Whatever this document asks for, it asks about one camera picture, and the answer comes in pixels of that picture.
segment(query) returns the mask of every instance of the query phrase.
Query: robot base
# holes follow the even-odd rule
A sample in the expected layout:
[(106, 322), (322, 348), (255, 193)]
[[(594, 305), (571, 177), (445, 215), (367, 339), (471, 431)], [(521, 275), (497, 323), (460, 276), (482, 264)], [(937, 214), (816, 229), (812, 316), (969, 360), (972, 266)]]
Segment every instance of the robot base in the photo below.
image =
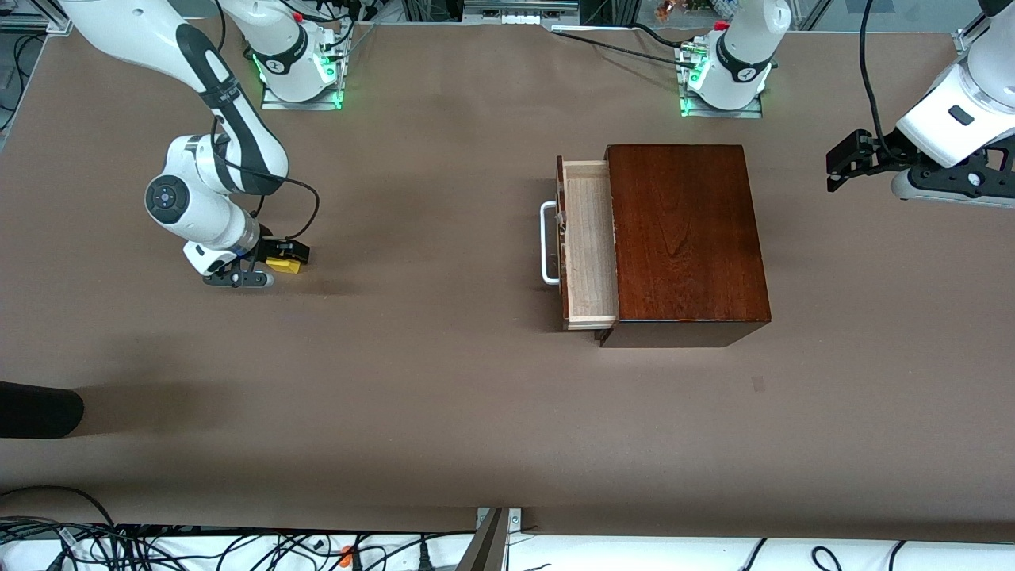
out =
[(691, 62), (693, 69), (677, 67), (677, 87), (680, 93), (681, 117), (725, 117), (728, 119), (761, 119), (761, 96), (755, 95), (751, 102), (743, 109), (727, 111), (717, 109), (701, 98), (701, 95), (691, 90), (687, 84), (695, 73), (708, 64), (708, 47), (703, 37), (697, 37), (693, 42), (685, 42), (680, 48), (673, 49), (675, 59), (680, 62)]
[(349, 72), (351, 45), (352, 34), (350, 33), (349, 38), (325, 54), (335, 58), (335, 61), (323, 64), (324, 72), (334, 75), (337, 79), (317, 96), (304, 101), (287, 101), (279, 98), (262, 78), (261, 84), (264, 85), (264, 92), (261, 95), (261, 109), (269, 111), (335, 111), (342, 109), (342, 101), (345, 98), (345, 76)]

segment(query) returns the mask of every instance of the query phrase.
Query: brown tabletop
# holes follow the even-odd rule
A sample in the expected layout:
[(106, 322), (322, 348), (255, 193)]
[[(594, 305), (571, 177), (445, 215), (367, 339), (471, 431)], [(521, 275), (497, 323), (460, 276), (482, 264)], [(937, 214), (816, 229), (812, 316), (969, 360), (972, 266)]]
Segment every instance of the brown tabletop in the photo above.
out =
[[(954, 57), (870, 50), (888, 123)], [(1015, 215), (901, 202), (889, 175), (827, 194), (825, 151), (870, 126), (856, 35), (793, 33), (779, 60), (764, 119), (684, 119), (663, 64), (534, 26), (380, 27), (343, 111), (264, 114), (323, 195), (314, 263), (234, 292), (143, 206), (201, 100), (51, 41), (0, 155), (0, 374), (84, 387), (92, 415), (0, 442), (0, 484), (78, 486), (123, 521), (418, 529), (500, 504), (551, 532), (1010, 540)], [(613, 143), (744, 145), (770, 326), (725, 350), (558, 332), (537, 208), (557, 154)], [(286, 187), (262, 219), (311, 205)]]

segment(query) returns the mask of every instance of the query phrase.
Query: white robot link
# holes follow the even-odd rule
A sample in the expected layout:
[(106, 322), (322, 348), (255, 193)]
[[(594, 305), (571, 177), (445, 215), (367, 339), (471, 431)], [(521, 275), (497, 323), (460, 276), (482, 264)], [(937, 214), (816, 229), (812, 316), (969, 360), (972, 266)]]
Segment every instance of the white robot link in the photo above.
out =
[[(272, 237), (250, 213), (229, 200), (232, 193), (267, 196), (288, 173), (288, 158), (261, 121), (236, 77), (211, 41), (190, 25), (167, 0), (60, 0), (81, 34), (98, 50), (126, 62), (175, 77), (198, 92), (221, 123), (222, 135), (175, 139), (164, 167), (145, 192), (145, 206), (162, 227), (187, 239), (184, 254), (206, 283), (267, 287), (272, 276), (255, 271), (257, 261), (282, 260), (298, 267), (310, 248)], [(223, 9), (243, 22), (251, 46), (285, 62), (271, 75), (273, 89), (298, 98), (321, 88), (320, 69), (309, 58), (323, 47), (279, 2), (222, 0)], [(293, 50), (293, 45), (301, 48)], [(247, 260), (247, 268), (241, 261)]]
[(1015, 207), (1015, 0), (979, 5), (990, 27), (894, 131), (881, 140), (860, 129), (828, 152), (828, 192), (854, 176), (901, 170), (891, 189), (902, 199)]
[(706, 47), (705, 65), (687, 87), (716, 109), (747, 106), (764, 89), (771, 57), (792, 20), (786, 0), (742, 1), (729, 28), (714, 29), (696, 41)]

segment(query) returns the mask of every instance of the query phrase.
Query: metal handle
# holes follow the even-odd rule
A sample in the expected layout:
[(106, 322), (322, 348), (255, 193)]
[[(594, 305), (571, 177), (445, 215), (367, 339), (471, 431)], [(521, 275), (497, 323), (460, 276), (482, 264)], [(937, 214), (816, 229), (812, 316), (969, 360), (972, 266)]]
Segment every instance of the metal handle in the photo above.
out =
[(550, 274), (547, 272), (547, 267), (546, 267), (546, 210), (548, 208), (556, 208), (556, 207), (557, 207), (556, 200), (547, 200), (546, 202), (543, 202), (543, 204), (539, 207), (539, 243), (540, 243), (540, 252), (542, 252), (542, 255), (539, 257), (539, 263), (542, 265), (543, 269), (543, 281), (546, 282), (547, 285), (560, 284), (560, 278), (550, 277)]

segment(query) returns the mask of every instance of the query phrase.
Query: dark wood cabinet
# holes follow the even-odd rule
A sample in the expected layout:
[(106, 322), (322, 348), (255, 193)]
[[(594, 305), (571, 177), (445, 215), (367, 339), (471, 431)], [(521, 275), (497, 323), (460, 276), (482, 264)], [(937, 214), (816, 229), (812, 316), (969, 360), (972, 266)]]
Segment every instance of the dark wood cabinet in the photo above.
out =
[(613, 145), (557, 159), (564, 326), (602, 347), (726, 347), (771, 320), (744, 151)]

